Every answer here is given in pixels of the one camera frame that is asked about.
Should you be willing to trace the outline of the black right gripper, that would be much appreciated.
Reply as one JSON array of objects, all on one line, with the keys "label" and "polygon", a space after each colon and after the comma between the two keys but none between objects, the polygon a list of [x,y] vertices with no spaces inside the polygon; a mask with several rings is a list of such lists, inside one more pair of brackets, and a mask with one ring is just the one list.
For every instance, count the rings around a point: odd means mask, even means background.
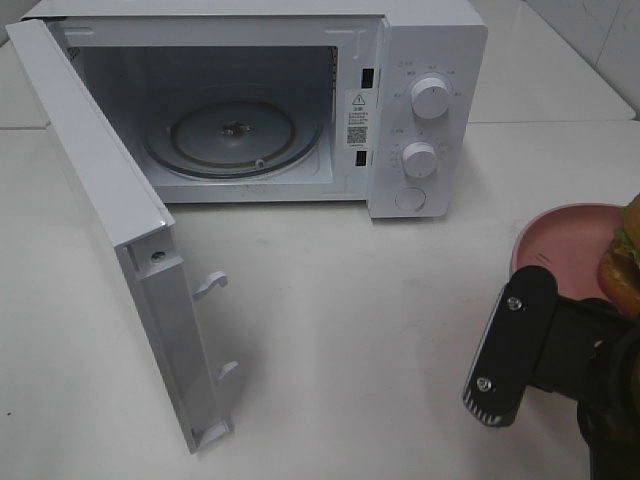
[{"label": "black right gripper", "polygon": [[639,322],[604,300],[526,299],[528,387],[576,402],[592,479],[639,477]]}]

